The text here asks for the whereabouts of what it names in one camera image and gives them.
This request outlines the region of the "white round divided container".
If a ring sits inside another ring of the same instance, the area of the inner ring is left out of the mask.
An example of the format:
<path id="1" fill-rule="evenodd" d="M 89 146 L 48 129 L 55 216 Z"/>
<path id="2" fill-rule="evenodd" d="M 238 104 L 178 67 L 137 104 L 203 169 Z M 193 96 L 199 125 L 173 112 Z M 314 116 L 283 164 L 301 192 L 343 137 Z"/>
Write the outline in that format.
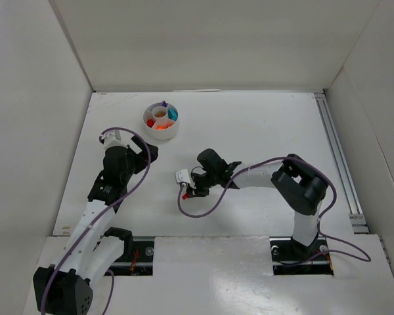
<path id="1" fill-rule="evenodd" d="M 161 106 L 162 102 L 157 102 L 154 103 L 152 105 L 150 105 L 143 113 L 143 123 L 144 123 L 144 130 L 146 131 L 147 135 L 150 136 L 153 139 L 156 140 L 169 140 L 171 138 L 173 138 L 179 130 L 179 113 L 176 109 L 176 107 L 174 107 L 174 105 L 170 104 L 167 102 L 167 107 L 163 107 Z M 161 117 L 161 118 L 156 118 L 153 116 L 153 113 L 159 111 L 159 110 L 165 110 L 166 112 L 168 111 L 168 109 L 173 108 L 176 110 L 177 114 L 178 114 L 178 118 L 176 121 L 170 120 L 168 118 L 168 113 L 166 116 Z M 153 120 L 154 122 L 159 121 L 161 123 L 163 122 L 169 122 L 171 124 L 170 128 L 164 129 L 164 130 L 155 130 L 152 127 L 149 127 L 146 122 L 148 119 Z"/>

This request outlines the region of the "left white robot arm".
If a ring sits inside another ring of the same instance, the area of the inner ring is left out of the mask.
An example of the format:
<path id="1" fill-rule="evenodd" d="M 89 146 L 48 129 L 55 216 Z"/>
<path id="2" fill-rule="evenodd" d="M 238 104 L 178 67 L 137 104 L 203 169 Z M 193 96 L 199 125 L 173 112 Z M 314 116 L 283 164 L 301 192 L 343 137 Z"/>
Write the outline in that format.
<path id="1" fill-rule="evenodd" d="M 100 137 L 104 145 L 102 171 L 87 196 L 85 210 L 68 238 L 63 252 L 33 276 L 37 309 L 42 314 L 86 314 L 93 302 L 93 288 L 118 258 L 131 251 L 129 230 L 110 228 L 133 175 L 147 174 L 158 158 L 158 147 L 139 135 L 131 138 L 140 151 L 121 142 L 117 131 Z"/>

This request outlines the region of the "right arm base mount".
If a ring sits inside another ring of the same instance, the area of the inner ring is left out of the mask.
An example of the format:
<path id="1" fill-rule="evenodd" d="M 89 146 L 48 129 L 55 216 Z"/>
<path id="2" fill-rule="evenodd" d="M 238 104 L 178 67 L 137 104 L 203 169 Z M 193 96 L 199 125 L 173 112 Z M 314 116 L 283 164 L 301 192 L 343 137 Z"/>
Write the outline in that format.
<path id="1" fill-rule="evenodd" d="M 334 271 L 324 238 L 316 239 L 305 247 L 292 238 L 271 238 L 271 257 L 275 276 L 329 275 Z"/>

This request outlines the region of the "red rectangular lego brick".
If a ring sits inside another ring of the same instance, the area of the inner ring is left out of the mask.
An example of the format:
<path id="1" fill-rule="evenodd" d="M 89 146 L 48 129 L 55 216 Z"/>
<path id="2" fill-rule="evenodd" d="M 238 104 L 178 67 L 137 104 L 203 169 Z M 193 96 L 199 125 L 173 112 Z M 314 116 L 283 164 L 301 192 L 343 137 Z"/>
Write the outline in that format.
<path id="1" fill-rule="evenodd" d="M 146 122 L 146 124 L 147 124 L 149 127 L 152 127 L 152 126 L 154 125 L 154 121 L 151 120 L 151 119 L 148 119 L 147 122 Z"/>

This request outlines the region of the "orange lego brick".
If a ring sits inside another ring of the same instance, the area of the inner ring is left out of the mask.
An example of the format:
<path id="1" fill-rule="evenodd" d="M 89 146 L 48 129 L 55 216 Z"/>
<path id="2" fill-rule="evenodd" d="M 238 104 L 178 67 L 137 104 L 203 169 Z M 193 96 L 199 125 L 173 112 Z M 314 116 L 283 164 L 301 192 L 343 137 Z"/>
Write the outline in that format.
<path id="1" fill-rule="evenodd" d="M 170 127 L 171 127 L 171 124 L 169 122 L 161 123 L 159 121 L 156 121 L 152 128 L 155 129 L 155 130 L 164 130 L 164 129 L 167 129 L 167 128 L 170 128 Z"/>

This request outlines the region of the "long teal lego brick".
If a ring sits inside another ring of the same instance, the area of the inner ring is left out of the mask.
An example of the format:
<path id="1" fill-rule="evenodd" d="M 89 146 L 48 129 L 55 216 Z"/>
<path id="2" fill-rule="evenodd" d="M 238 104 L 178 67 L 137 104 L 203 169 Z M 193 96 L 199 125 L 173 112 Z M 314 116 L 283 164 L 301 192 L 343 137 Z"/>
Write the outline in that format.
<path id="1" fill-rule="evenodd" d="M 169 118 L 170 120 L 173 120 L 173 121 L 176 121 L 176 120 L 177 120 L 178 114 L 177 114 L 177 112 L 176 112 L 175 109 L 170 108 L 170 109 L 168 109 L 167 113 L 168 113 L 168 118 Z"/>

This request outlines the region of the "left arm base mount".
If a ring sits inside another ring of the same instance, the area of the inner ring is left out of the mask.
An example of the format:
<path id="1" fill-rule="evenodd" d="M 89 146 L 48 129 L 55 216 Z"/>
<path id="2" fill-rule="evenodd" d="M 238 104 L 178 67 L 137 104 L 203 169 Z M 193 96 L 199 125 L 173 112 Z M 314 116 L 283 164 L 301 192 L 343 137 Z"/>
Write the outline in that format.
<path id="1" fill-rule="evenodd" d="M 110 266 L 115 276 L 151 276 L 153 272 L 154 237 L 134 237 L 129 230 L 111 228 L 105 235 L 123 241 L 123 254 Z"/>

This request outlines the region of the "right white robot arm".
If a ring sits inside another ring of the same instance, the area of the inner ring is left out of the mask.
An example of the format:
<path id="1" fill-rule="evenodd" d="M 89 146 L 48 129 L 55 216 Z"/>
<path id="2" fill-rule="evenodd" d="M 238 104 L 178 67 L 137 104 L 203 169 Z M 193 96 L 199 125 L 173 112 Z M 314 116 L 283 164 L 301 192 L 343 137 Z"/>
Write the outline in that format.
<path id="1" fill-rule="evenodd" d="M 182 199 L 206 197 L 214 186 L 225 190 L 274 188 L 295 212 L 294 247 L 307 253 L 312 251 L 318 238 L 319 209 L 330 185 L 318 169 L 295 154 L 246 165 L 241 161 L 228 163 L 216 151 L 206 149 L 197 161 L 203 173 L 191 174 L 194 184 L 186 185 Z"/>

